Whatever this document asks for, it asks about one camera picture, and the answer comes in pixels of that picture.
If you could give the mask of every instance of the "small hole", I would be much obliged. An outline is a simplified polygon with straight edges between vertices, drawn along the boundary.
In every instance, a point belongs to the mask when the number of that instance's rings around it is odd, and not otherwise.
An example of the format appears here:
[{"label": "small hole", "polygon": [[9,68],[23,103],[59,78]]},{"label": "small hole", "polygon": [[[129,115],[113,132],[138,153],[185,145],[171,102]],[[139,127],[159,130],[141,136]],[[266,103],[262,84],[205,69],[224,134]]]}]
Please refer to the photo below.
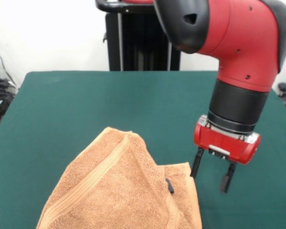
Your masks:
[{"label": "small hole", "polygon": [[192,14],[188,14],[185,15],[183,17],[183,19],[185,20],[185,22],[191,24],[191,25],[195,25],[196,24],[196,19],[197,19],[197,14],[192,13]]}]

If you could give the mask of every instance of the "black clip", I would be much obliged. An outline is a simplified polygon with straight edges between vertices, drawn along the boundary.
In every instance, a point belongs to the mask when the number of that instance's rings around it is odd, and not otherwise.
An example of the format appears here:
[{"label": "black clip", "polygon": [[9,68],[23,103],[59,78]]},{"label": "black clip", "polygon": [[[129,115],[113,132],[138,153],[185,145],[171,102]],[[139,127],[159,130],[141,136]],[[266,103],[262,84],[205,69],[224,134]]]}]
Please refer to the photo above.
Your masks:
[{"label": "black clip", "polygon": [[168,184],[168,190],[170,191],[170,193],[174,194],[175,191],[174,191],[174,188],[172,186],[171,181],[169,179],[167,179],[167,178],[165,180],[166,180],[166,182]]}]

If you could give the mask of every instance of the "green tabletop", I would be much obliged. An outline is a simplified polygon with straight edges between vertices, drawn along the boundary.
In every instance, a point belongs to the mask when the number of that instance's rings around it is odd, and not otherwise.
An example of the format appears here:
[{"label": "green tabletop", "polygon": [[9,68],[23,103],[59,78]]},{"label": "green tabletop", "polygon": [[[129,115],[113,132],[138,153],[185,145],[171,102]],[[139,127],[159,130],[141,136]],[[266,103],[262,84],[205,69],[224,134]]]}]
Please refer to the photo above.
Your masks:
[{"label": "green tabletop", "polygon": [[[215,72],[27,75],[0,125],[0,229],[36,227],[66,166],[105,127],[141,135],[158,164],[191,164],[194,126]],[[204,155],[196,179],[204,229],[286,229],[286,109],[271,93],[262,143],[219,192],[228,162]]]}]

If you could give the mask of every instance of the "towel fold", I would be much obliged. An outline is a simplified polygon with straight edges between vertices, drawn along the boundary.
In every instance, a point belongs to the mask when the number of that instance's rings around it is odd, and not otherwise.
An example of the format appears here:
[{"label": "towel fold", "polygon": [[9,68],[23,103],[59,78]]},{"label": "towel fold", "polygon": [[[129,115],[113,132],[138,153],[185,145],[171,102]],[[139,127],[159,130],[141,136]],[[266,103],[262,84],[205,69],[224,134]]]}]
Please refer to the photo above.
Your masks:
[{"label": "towel fold", "polygon": [[108,127],[67,166],[37,228],[201,229],[190,172],[156,165],[139,135]]}]

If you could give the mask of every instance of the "white wall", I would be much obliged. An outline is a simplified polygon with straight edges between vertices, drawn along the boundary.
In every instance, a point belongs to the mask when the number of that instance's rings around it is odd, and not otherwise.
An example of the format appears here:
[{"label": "white wall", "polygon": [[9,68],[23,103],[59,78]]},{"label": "white wall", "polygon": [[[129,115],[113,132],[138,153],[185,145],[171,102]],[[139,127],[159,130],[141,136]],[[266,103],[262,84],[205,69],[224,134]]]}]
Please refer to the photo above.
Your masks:
[{"label": "white wall", "polygon": [[[18,84],[30,71],[107,71],[104,16],[94,0],[0,0],[0,54],[7,70]],[[211,57],[182,55],[181,70],[217,67]],[[286,62],[276,83],[281,81]]]}]

